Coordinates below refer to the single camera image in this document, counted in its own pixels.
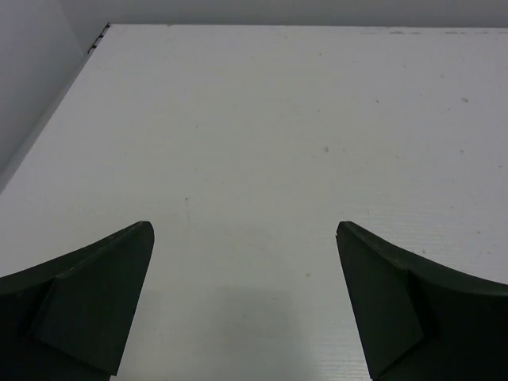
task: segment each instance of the wall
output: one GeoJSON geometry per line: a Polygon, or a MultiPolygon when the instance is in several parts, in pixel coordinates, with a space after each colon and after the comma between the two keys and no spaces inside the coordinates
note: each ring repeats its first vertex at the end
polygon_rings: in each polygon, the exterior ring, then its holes
{"type": "Polygon", "coordinates": [[[60,0],[83,47],[108,21],[169,24],[508,26],[506,0],[60,0]]]}
{"type": "Polygon", "coordinates": [[[0,171],[84,57],[56,0],[0,3],[0,171]]]}

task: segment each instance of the white table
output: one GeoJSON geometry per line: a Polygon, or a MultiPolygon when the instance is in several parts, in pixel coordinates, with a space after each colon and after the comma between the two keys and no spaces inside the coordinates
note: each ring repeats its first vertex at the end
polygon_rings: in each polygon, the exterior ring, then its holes
{"type": "Polygon", "coordinates": [[[340,220],[508,283],[507,44],[114,25],[0,194],[0,275],[149,220],[119,381],[367,380],[340,220]]]}

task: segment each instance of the table surface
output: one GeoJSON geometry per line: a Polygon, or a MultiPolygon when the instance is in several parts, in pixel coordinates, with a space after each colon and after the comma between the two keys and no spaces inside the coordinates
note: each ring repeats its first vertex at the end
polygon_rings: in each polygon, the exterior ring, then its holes
{"type": "Polygon", "coordinates": [[[367,380],[339,221],[508,282],[507,33],[113,25],[0,194],[0,275],[149,220],[118,381],[367,380]]]}

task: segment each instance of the gray wall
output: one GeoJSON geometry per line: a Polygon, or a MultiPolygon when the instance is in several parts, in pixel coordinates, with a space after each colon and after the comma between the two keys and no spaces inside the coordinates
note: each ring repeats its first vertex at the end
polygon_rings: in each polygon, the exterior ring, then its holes
{"type": "Polygon", "coordinates": [[[0,171],[83,57],[56,0],[0,1],[0,171]]]}
{"type": "Polygon", "coordinates": [[[60,0],[83,47],[108,22],[508,26],[508,0],[60,0]]]}

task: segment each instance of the white tabletop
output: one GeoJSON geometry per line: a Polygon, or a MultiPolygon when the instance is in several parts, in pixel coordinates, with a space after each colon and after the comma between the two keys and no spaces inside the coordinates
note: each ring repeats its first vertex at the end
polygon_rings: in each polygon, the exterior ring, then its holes
{"type": "Polygon", "coordinates": [[[114,25],[0,194],[0,275],[149,220],[119,381],[367,380],[340,220],[508,283],[507,44],[114,25]]]}

